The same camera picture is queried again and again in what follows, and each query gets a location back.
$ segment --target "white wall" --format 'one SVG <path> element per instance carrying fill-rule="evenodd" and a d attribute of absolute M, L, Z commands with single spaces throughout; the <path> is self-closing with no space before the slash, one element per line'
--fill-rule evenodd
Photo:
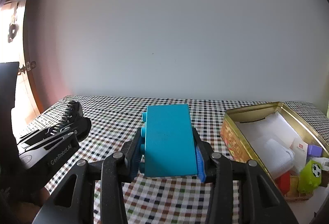
<path fill-rule="evenodd" d="M 46 105 L 69 93 L 328 103 L 326 0 L 35 0 L 33 11 Z"/>

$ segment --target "teal building block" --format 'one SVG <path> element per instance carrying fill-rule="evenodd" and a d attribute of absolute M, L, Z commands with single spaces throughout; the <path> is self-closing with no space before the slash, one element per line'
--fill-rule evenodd
<path fill-rule="evenodd" d="M 189 106 L 148 106 L 142 117 L 145 122 L 144 175 L 172 177 L 197 174 Z"/>

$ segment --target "table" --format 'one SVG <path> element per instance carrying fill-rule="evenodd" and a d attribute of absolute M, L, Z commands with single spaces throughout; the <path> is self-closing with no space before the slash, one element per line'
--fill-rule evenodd
<path fill-rule="evenodd" d="M 123 98 L 104 96 L 66 96 L 38 116 L 21 135 L 57 123 L 70 100 L 82 104 L 84 116 L 92 121 L 89 136 L 80 143 L 80 149 L 50 180 L 46 188 L 52 192 L 68 170 L 81 158 L 89 162 L 104 159 L 120 150 L 142 127 L 142 112 L 148 105 L 187 103 L 192 126 L 201 140 L 211 144 L 215 151 L 231 158 L 219 132 L 227 109 L 262 102 L 215 101 L 195 99 Z M 296 111 L 323 138 L 329 142 L 329 119 L 311 103 L 285 102 Z M 239 193 L 234 182 L 233 223 L 238 223 Z M 129 223 L 204 223 L 210 197 L 210 185 L 195 177 L 151 179 L 138 175 L 123 186 Z M 100 182 L 94 194 L 94 223 L 100 222 Z"/>

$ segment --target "metal screw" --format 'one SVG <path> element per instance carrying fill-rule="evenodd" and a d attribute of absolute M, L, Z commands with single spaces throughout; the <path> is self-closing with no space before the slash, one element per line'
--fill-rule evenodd
<path fill-rule="evenodd" d="M 83 167 L 85 164 L 86 164 L 86 161 L 83 160 L 83 159 L 80 159 L 80 160 L 77 162 L 77 166 L 78 166 L 78 167 Z"/>
<path fill-rule="evenodd" d="M 211 157 L 212 157 L 212 158 L 215 158 L 215 159 L 219 159 L 219 158 L 222 157 L 222 155 L 221 155 L 220 153 L 218 153 L 218 152 L 213 152 L 213 153 L 211 154 Z"/>
<path fill-rule="evenodd" d="M 249 160 L 248 165 L 251 167 L 255 167 L 255 166 L 257 166 L 257 162 L 255 160 Z"/>
<path fill-rule="evenodd" d="M 123 153 L 121 153 L 121 152 L 115 152 L 115 153 L 113 154 L 113 157 L 116 158 L 116 159 L 119 159 L 119 158 L 121 158 L 122 156 L 123 156 Z"/>

